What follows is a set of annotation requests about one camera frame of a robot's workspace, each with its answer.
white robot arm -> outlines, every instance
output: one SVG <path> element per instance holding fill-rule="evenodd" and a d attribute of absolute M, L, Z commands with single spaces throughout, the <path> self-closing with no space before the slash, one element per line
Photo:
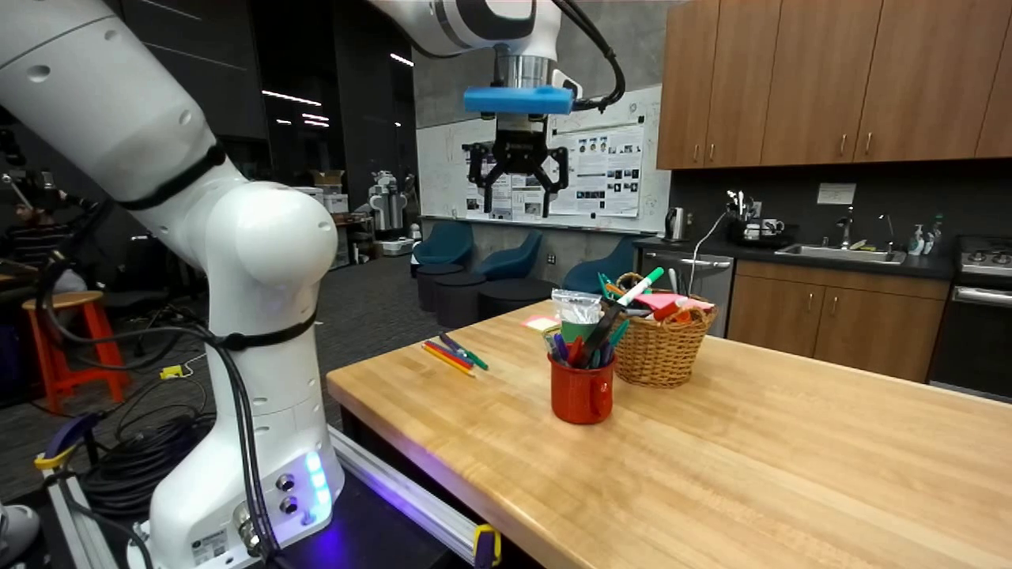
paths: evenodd
<path fill-rule="evenodd" d="M 540 214 L 552 197 L 571 186 L 567 147 L 549 147 L 549 114 L 603 112 L 628 91 L 625 69 L 574 0 L 371 0 L 388 12 L 416 37 L 422 54 L 454 57 L 464 50 L 498 48 L 498 75 L 491 87 L 470 87 L 464 108 L 498 117 L 498 139 L 464 145 L 470 181 L 485 190 L 491 213 L 495 182 L 500 174 L 532 174 L 546 186 Z M 580 86 L 561 73 L 558 36 L 561 15 L 571 15 L 607 57 L 613 91 L 600 100 L 574 100 Z"/>
<path fill-rule="evenodd" d="M 500 79 L 546 87 L 558 2 L 571 0 L 374 2 L 423 50 L 504 48 Z M 151 567 L 246 567 L 325 528 L 346 484 L 314 341 L 317 288 L 337 257 L 329 213 L 246 181 L 200 105 L 101 0 L 12 0 L 0 12 L 0 105 L 206 273 L 210 332 L 231 352 L 221 360 L 210 349 L 211 433 L 151 495 Z M 546 133 L 512 127 L 546 147 Z"/>

wooden tabletop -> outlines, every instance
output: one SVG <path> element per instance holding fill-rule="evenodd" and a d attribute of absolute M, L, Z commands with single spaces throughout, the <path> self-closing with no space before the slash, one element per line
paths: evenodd
<path fill-rule="evenodd" d="M 454 332 L 485 378 L 408 346 L 329 393 L 546 567 L 1012 567 L 1012 405 L 706 339 L 571 427 L 538 317 Z"/>

pencil cup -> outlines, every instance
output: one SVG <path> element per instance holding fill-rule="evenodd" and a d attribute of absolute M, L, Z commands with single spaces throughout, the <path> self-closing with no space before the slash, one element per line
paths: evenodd
<path fill-rule="evenodd" d="M 552 412 L 567 425 L 600 425 L 613 405 L 613 357 L 607 367 L 552 360 Z"/>

bulletin board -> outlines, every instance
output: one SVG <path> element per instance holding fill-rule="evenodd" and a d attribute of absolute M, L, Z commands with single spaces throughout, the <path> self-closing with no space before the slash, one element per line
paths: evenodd
<path fill-rule="evenodd" d="M 480 186 L 470 182 L 470 141 L 491 141 L 495 121 L 470 121 L 419 131 L 422 214 L 491 223 L 583 226 L 613 234 L 660 234 L 672 198 L 672 174 L 657 170 L 660 86 L 628 91 L 597 112 L 549 121 L 549 145 L 571 147 L 571 186 L 552 197 L 529 174 L 504 174 L 495 182 L 495 207 L 485 213 Z"/>

wooden table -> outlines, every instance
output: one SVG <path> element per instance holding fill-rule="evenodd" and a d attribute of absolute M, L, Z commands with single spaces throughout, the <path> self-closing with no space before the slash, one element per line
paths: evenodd
<path fill-rule="evenodd" d="M 455 332 L 486 378 L 408 346 L 329 393 L 546 567 L 1012 567 L 1012 405 L 706 339 L 571 427 L 534 317 Z"/>

